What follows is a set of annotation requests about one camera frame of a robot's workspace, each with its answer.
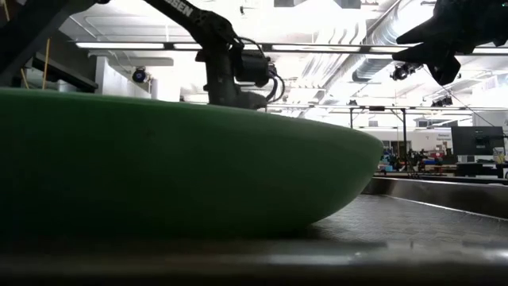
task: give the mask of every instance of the black pole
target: black pole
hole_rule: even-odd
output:
[[[409,162],[407,160],[407,127],[406,127],[406,109],[402,108],[402,132],[404,133],[404,162],[406,170],[409,171]]]
[[[349,109],[349,124],[351,125],[351,128],[352,128],[352,111],[353,110],[354,110],[354,108]]]

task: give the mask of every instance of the ceiling duct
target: ceiling duct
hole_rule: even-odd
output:
[[[306,0],[275,0],[274,1],[274,7],[275,8],[291,8],[296,7],[302,3],[304,3]]]
[[[422,13],[422,9],[432,10],[432,7],[422,6],[420,0],[402,0],[387,15],[379,27],[364,39],[363,44],[396,44],[398,36],[426,20],[425,17],[428,14]],[[357,83],[366,83],[392,61],[391,58],[369,58],[364,55],[351,55],[342,64],[341,68],[337,69],[337,73],[330,78],[325,88],[330,89],[336,81],[351,74],[353,68],[352,80]]]

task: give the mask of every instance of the ceiling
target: ceiling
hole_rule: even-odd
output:
[[[422,0],[361,1],[361,9],[344,9],[339,4],[346,1],[340,0],[190,2],[228,18],[239,35],[271,43],[394,44],[399,34],[432,15],[433,7],[423,6]],[[288,2],[298,5],[285,5]],[[398,5],[387,13],[395,3]],[[244,15],[240,6],[245,7]],[[73,15],[60,30],[75,41],[193,42],[185,29],[142,0],[112,0],[107,5],[93,6]],[[194,62],[193,52],[94,51],[94,54],[108,56],[110,63],[125,74],[138,65],[145,65],[148,70],[158,67],[157,71],[174,68],[180,74],[182,95],[190,101],[206,100],[202,90],[206,83],[204,64]],[[405,81],[394,82],[389,74],[395,63],[386,57],[298,53],[269,56],[287,82],[286,103],[345,104],[355,99],[361,105],[429,106],[433,99],[445,94],[424,69]],[[508,73],[505,58],[463,57],[460,62],[461,78],[449,88],[465,101],[471,99],[476,85],[493,75]],[[156,77],[164,77],[164,73],[158,72]]]

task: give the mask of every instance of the ventilation pipe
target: ventilation pipe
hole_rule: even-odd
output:
[[[421,0],[400,1],[379,27],[365,38],[363,44],[395,45],[398,36],[430,18],[432,8],[432,6],[423,6]],[[354,82],[366,83],[392,61],[391,58],[351,55],[341,68],[337,69],[337,73],[326,83],[325,88],[330,89],[339,79],[348,75],[351,75]]]

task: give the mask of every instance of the white wall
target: white wall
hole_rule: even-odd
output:
[[[148,67],[152,75],[152,98],[168,102],[180,101],[183,71],[176,67]]]
[[[135,97],[150,99],[150,94],[138,87],[130,79],[115,71],[108,59],[104,56],[97,57],[97,70],[95,72],[95,82],[99,88],[95,91],[100,95],[117,95],[126,97]]]

